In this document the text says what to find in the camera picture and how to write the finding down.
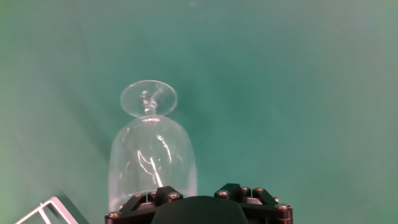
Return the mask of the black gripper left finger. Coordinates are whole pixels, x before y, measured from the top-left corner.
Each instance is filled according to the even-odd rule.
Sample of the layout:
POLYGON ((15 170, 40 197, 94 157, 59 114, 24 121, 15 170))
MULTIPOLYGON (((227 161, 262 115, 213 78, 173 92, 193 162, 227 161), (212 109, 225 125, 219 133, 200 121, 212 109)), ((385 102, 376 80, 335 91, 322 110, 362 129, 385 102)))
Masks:
POLYGON ((159 187, 156 191, 146 194, 134 194, 119 210, 107 213, 104 223, 150 223, 162 205, 181 199, 183 199, 183 194, 171 186, 159 187))

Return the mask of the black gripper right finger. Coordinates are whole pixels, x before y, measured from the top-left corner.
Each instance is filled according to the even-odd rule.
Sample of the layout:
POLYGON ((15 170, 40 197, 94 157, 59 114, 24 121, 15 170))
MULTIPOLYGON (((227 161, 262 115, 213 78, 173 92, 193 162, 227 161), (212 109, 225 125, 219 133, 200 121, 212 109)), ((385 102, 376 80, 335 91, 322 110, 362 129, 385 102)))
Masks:
POLYGON ((237 215, 239 223, 293 224, 293 208, 279 202, 261 187, 249 188, 228 183, 214 193, 214 198, 231 202, 228 215, 237 215))

